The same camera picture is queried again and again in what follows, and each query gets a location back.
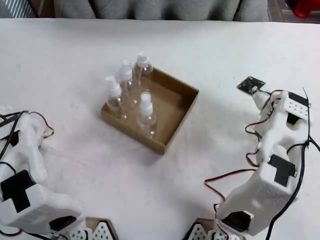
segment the black wire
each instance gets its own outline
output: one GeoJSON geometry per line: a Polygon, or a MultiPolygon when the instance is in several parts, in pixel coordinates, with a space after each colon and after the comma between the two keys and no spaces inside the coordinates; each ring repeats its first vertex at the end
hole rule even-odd
{"type": "Polygon", "coordinates": [[[271,92],[268,92],[268,91],[263,91],[261,89],[258,89],[257,92],[262,92],[262,93],[265,93],[265,94],[269,94],[271,96],[271,92]]]}
{"type": "Polygon", "coordinates": [[[316,141],[310,136],[310,143],[312,143],[320,152],[320,146],[316,143],[316,141]]]}
{"type": "Polygon", "coordinates": [[[46,236],[42,236],[40,234],[36,234],[36,233],[29,233],[29,232],[26,232],[26,234],[32,236],[32,237],[35,237],[35,238],[38,238],[38,239],[42,239],[42,240],[51,240],[50,238],[46,237],[46,236]]]}
{"type": "MultiPolygon", "coordinates": [[[[265,240],[269,240],[270,239],[270,236],[271,236],[271,232],[272,232],[272,228],[274,227],[274,224],[276,222],[276,220],[278,218],[280,218],[284,213],[285,211],[290,207],[290,205],[293,203],[293,201],[295,200],[299,190],[300,190],[300,187],[302,185],[302,181],[303,181],[303,178],[304,178],[304,174],[305,174],[305,153],[306,153],[306,147],[309,147],[309,144],[310,142],[313,143],[317,148],[318,148],[318,144],[311,138],[310,136],[310,107],[309,107],[309,98],[308,98],[308,95],[305,91],[305,89],[303,88],[303,91],[305,93],[305,96],[306,96],[306,100],[307,100],[307,109],[308,109],[308,136],[307,136],[307,140],[305,141],[305,143],[303,143],[302,145],[302,148],[301,148],[301,168],[300,168],[300,175],[299,175],[299,179],[298,179],[298,183],[296,185],[296,188],[292,194],[292,196],[289,198],[288,202],[284,205],[284,207],[281,209],[281,211],[275,215],[271,222],[270,222],[270,225],[269,225],[269,229],[268,229],[268,233],[265,237],[265,240]]],[[[298,143],[298,144],[295,144],[291,147],[289,147],[289,149],[287,150],[287,153],[294,147],[296,146],[300,146],[301,143],[298,143]]]]}
{"type": "Polygon", "coordinates": [[[2,118],[3,120],[7,120],[7,118],[2,114],[0,114],[0,118],[2,118]]]}
{"type": "Polygon", "coordinates": [[[11,170],[14,172],[14,174],[17,174],[17,171],[15,170],[15,168],[10,163],[7,163],[5,161],[0,161],[0,164],[7,165],[9,168],[11,168],[11,170]]]}
{"type": "Polygon", "coordinates": [[[16,119],[18,118],[18,115],[15,115],[13,117],[10,117],[10,118],[7,118],[6,120],[0,122],[0,128],[5,126],[5,125],[8,125],[9,123],[15,121],[16,119]]]}
{"type": "Polygon", "coordinates": [[[297,146],[303,146],[304,143],[297,143],[297,144],[294,144],[292,145],[291,147],[288,148],[288,150],[286,151],[286,154],[288,155],[288,153],[291,151],[291,149],[293,149],[294,147],[297,147],[297,146]]]}
{"type": "MultiPolygon", "coordinates": [[[[5,143],[3,149],[2,149],[2,151],[1,151],[1,153],[0,153],[0,160],[1,160],[2,157],[4,156],[4,154],[5,154],[8,146],[9,146],[9,144],[10,144],[11,138],[12,138],[12,136],[14,135],[16,126],[17,126],[17,124],[18,124],[18,121],[19,121],[20,117],[22,116],[22,114],[23,114],[24,112],[25,112],[25,111],[21,111],[21,112],[18,112],[18,113],[17,113],[17,117],[16,117],[15,120],[14,120],[13,126],[12,126],[11,131],[10,131],[10,134],[9,134],[9,137],[8,137],[8,139],[6,140],[6,143],[5,143]]],[[[15,168],[14,168],[11,164],[9,164],[9,163],[7,163],[7,162],[5,162],[5,161],[0,161],[0,164],[7,165],[7,166],[14,172],[14,174],[17,173],[17,171],[15,170],[15,168]]]]}
{"type": "Polygon", "coordinates": [[[288,200],[288,202],[281,209],[281,211],[272,218],[265,240],[269,240],[270,239],[272,228],[274,227],[274,224],[275,224],[276,220],[278,220],[278,218],[280,218],[285,213],[285,211],[290,207],[290,205],[293,203],[293,201],[295,200],[296,196],[298,195],[298,192],[300,190],[300,187],[301,187],[301,184],[302,184],[302,181],[303,181],[303,178],[304,178],[304,174],[305,174],[305,152],[306,152],[307,145],[308,145],[308,140],[302,146],[302,150],[301,150],[301,169],[300,169],[300,175],[299,175],[299,179],[298,179],[298,183],[296,185],[296,188],[295,188],[292,196],[288,200]]]}
{"type": "Polygon", "coordinates": [[[63,238],[66,239],[66,240],[69,240],[65,235],[60,234],[59,236],[60,236],[60,237],[63,237],[63,238]]]}

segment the electrical wire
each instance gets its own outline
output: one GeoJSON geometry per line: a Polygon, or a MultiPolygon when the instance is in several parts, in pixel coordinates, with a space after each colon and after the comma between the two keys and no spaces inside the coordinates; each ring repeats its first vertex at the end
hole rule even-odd
{"type": "Polygon", "coordinates": [[[225,230],[223,230],[223,228],[219,224],[217,224],[217,226],[220,229],[220,231],[223,232],[226,235],[226,239],[225,240],[229,240],[229,234],[225,230]]]}
{"type": "Polygon", "coordinates": [[[264,90],[261,90],[261,89],[257,89],[256,91],[257,91],[257,92],[262,92],[262,93],[265,93],[265,94],[268,94],[268,95],[271,96],[271,92],[264,91],[264,90]]]}
{"type": "Polygon", "coordinates": [[[286,154],[288,155],[288,153],[291,151],[291,149],[293,149],[294,147],[297,147],[297,146],[303,146],[304,143],[297,143],[297,144],[294,144],[292,145],[291,147],[288,148],[288,150],[286,151],[286,154]]]}
{"type": "Polygon", "coordinates": [[[254,168],[258,168],[259,165],[254,163],[250,158],[249,156],[250,155],[256,155],[257,153],[259,152],[259,149],[257,149],[255,152],[248,152],[246,155],[245,155],[245,158],[247,160],[247,162],[250,164],[250,166],[254,167],[254,168]]]}
{"type": "Polygon", "coordinates": [[[29,112],[29,114],[37,114],[37,115],[39,115],[44,120],[45,125],[52,131],[49,135],[44,136],[43,137],[44,139],[52,136],[55,133],[55,129],[53,127],[49,126],[46,118],[41,113],[39,113],[37,111],[32,111],[32,112],[29,112]]]}
{"type": "Polygon", "coordinates": [[[69,240],[65,235],[60,234],[59,237],[63,237],[66,240],[69,240]]]}
{"type": "Polygon", "coordinates": [[[212,191],[214,191],[216,194],[218,194],[221,197],[221,199],[223,200],[223,202],[224,202],[226,200],[225,196],[221,192],[219,192],[218,190],[216,190],[215,188],[210,186],[208,183],[211,183],[213,181],[229,177],[231,175],[235,175],[235,174],[239,174],[239,173],[243,173],[243,172],[248,172],[248,171],[255,171],[255,169],[249,168],[249,169],[239,169],[239,170],[236,170],[236,171],[231,171],[231,172],[225,173],[225,174],[220,175],[220,176],[216,176],[216,177],[213,177],[213,178],[206,179],[206,180],[204,180],[203,184],[206,187],[208,187],[209,189],[211,189],[212,191]]]}
{"type": "MultiPolygon", "coordinates": [[[[308,95],[305,91],[305,89],[303,88],[303,91],[305,93],[305,96],[306,96],[306,100],[307,100],[307,110],[308,110],[308,136],[307,136],[307,140],[305,141],[305,143],[302,144],[302,148],[301,148],[301,168],[300,168],[300,174],[299,174],[299,179],[298,179],[298,182],[297,182],[297,185],[296,185],[296,188],[293,192],[293,194],[291,195],[291,197],[289,198],[288,202],[284,205],[284,207],[280,210],[280,212],[275,215],[271,222],[270,222],[270,225],[269,225],[269,228],[268,228],[268,232],[267,232],[267,235],[265,237],[265,240],[269,240],[270,237],[271,237],[271,233],[272,233],[272,229],[273,229],[273,226],[275,224],[275,222],[278,220],[278,218],[280,218],[284,213],[285,211],[290,207],[290,205],[294,202],[295,198],[297,197],[298,195],[298,192],[301,188],[301,185],[302,185],[302,181],[304,179],[304,174],[305,174],[305,154],[306,154],[306,148],[309,147],[309,144],[312,143],[314,144],[317,149],[320,151],[320,147],[319,145],[316,143],[316,141],[313,140],[313,138],[310,136],[310,106],[309,106],[309,98],[308,98],[308,95]]],[[[301,143],[298,143],[298,144],[294,144],[292,145],[291,147],[289,147],[289,149],[287,150],[287,153],[294,147],[297,147],[297,146],[300,146],[301,143]]]]}
{"type": "MultiPolygon", "coordinates": [[[[0,160],[2,159],[2,157],[4,156],[9,144],[10,144],[10,141],[11,141],[11,138],[12,136],[14,135],[14,132],[15,132],[15,129],[16,129],[16,126],[18,124],[18,121],[20,119],[20,117],[22,116],[23,113],[25,113],[26,111],[20,111],[19,113],[17,113],[17,118],[15,118],[14,120],[14,123],[13,123],[13,126],[11,128],[11,131],[10,131],[10,134],[9,134],[9,137],[8,139],[6,140],[6,143],[2,149],[2,151],[0,152],[0,160]]],[[[8,162],[5,162],[5,161],[0,161],[0,164],[4,164],[4,165],[7,165],[12,171],[14,174],[17,174],[17,171],[15,170],[15,168],[9,164],[8,162]]]]}
{"type": "Polygon", "coordinates": [[[301,169],[300,169],[300,175],[299,175],[299,179],[298,179],[298,183],[296,185],[296,188],[295,188],[292,196],[288,200],[288,202],[281,209],[281,211],[272,218],[265,240],[269,240],[270,239],[271,232],[272,232],[272,229],[274,227],[275,222],[278,220],[278,218],[280,218],[285,213],[285,211],[290,207],[290,205],[293,203],[293,201],[295,200],[296,196],[298,195],[298,192],[299,192],[300,187],[302,185],[302,181],[304,179],[304,174],[305,174],[305,152],[306,152],[307,145],[308,145],[308,140],[302,145],[302,150],[301,150],[301,169]]]}
{"type": "Polygon", "coordinates": [[[320,146],[316,143],[316,141],[310,136],[310,143],[312,143],[320,152],[320,146]]]}
{"type": "MultiPolygon", "coordinates": [[[[268,103],[269,101],[271,101],[271,96],[272,96],[272,94],[274,94],[274,93],[276,93],[276,92],[282,92],[282,91],[283,91],[283,90],[277,89],[277,90],[274,90],[274,91],[272,91],[271,93],[269,93],[269,92],[260,90],[260,92],[264,92],[264,93],[270,94],[270,97],[269,97],[269,98],[267,99],[267,101],[265,102],[262,110],[267,106],[267,103],[268,103]]],[[[249,131],[248,128],[249,128],[249,127],[252,127],[252,126],[255,126],[255,125],[259,125],[259,124],[265,123],[265,122],[271,117],[271,115],[273,114],[273,112],[274,112],[274,110],[275,110],[274,103],[275,103],[276,100],[281,100],[281,98],[277,97],[277,98],[275,98],[272,102],[270,102],[270,104],[271,104],[271,111],[270,111],[270,113],[268,114],[268,117],[267,117],[266,119],[264,119],[264,120],[262,120],[262,121],[258,121],[258,122],[251,123],[251,124],[247,125],[247,126],[244,128],[244,130],[245,130],[246,133],[251,134],[251,135],[255,135],[255,136],[258,138],[258,142],[260,142],[260,136],[259,136],[259,134],[258,134],[257,132],[249,131]]],[[[245,158],[246,158],[247,162],[249,163],[249,165],[252,166],[252,167],[254,167],[254,168],[258,168],[259,165],[256,164],[256,163],[254,163],[254,162],[249,158],[249,156],[250,156],[250,155],[251,155],[251,156],[256,155],[258,152],[259,152],[259,150],[257,149],[255,152],[248,152],[248,153],[246,153],[246,155],[245,155],[245,158]]]]}
{"type": "Polygon", "coordinates": [[[0,235],[12,238],[12,237],[19,236],[20,234],[22,234],[22,232],[23,231],[21,229],[19,229],[19,231],[17,231],[16,233],[5,233],[2,230],[0,230],[0,235]]]}
{"type": "Polygon", "coordinates": [[[28,234],[28,235],[30,235],[30,236],[32,236],[32,237],[35,237],[35,238],[37,238],[37,239],[51,240],[50,238],[48,238],[48,237],[46,237],[46,236],[42,236],[42,235],[37,234],[37,233],[30,233],[30,232],[26,232],[26,231],[25,231],[24,233],[26,233],[26,234],[28,234]]]}

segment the clear plastic bottle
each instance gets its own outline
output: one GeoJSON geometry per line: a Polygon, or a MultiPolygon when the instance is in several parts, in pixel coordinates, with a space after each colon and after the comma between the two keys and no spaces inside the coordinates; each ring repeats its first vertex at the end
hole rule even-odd
{"type": "Polygon", "coordinates": [[[127,119],[127,112],[124,108],[122,91],[120,84],[116,81],[114,76],[108,76],[106,78],[109,87],[109,96],[106,104],[109,110],[120,120],[127,119]]]}
{"type": "Polygon", "coordinates": [[[153,138],[157,131],[157,115],[151,102],[151,94],[149,92],[143,92],[140,101],[136,121],[140,130],[150,138],[153,138]]]}
{"type": "Polygon", "coordinates": [[[119,70],[122,89],[122,98],[126,109],[133,109],[137,106],[139,92],[137,85],[133,81],[133,69],[128,59],[122,60],[119,70]]]}
{"type": "Polygon", "coordinates": [[[150,92],[150,81],[151,81],[151,73],[153,71],[153,67],[149,62],[148,56],[144,51],[138,54],[138,58],[136,60],[134,66],[134,79],[136,81],[138,90],[141,93],[150,92]]]}

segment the white spray cap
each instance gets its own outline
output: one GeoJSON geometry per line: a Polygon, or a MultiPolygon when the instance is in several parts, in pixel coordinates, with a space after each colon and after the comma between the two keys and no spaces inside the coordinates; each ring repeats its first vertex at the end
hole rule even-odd
{"type": "Polygon", "coordinates": [[[149,92],[143,92],[141,94],[140,113],[144,116],[149,116],[153,111],[154,108],[151,102],[151,94],[149,92]]]}
{"type": "Polygon", "coordinates": [[[129,81],[132,79],[132,66],[128,59],[122,60],[122,65],[120,67],[120,78],[121,81],[129,81]]]}
{"type": "Polygon", "coordinates": [[[136,63],[140,68],[145,68],[149,63],[149,58],[144,51],[139,52],[136,63]]]}
{"type": "Polygon", "coordinates": [[[109,93],[112,98],[121,96],[120,84],[116,81],[115,76],[107,76],[105,80],[108,83],[109,93]]]}

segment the white tablecloth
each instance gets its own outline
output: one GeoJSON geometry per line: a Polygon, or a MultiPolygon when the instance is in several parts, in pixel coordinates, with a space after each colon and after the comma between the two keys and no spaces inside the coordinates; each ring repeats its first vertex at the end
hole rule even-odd
{"type": "MultiPolygon", "coordinates": [[[[79,19],[0,20],[0,103],[41,112],[55,128],[41,147],[46,185],[77,199],[87,216],[111,219],[121,240],[178,240],[198,218],[213,218],[219,197],[206,178],[248,168],[257,139],[253,100],[236,89],[251,75],[312,104],[320,141],[320,25],[79,19]],[[145,50],[157,68],[200,90],[161,156],[105,124],[106,75],[145,50]]],[[[320,155],[306,154],[299,200],[272,239],[320,235],[320,155]]],[[[251,173],[220,180],[227,195],[251,173]]],[[[263,240],[266,230],[254,239],[263,240]]]]}

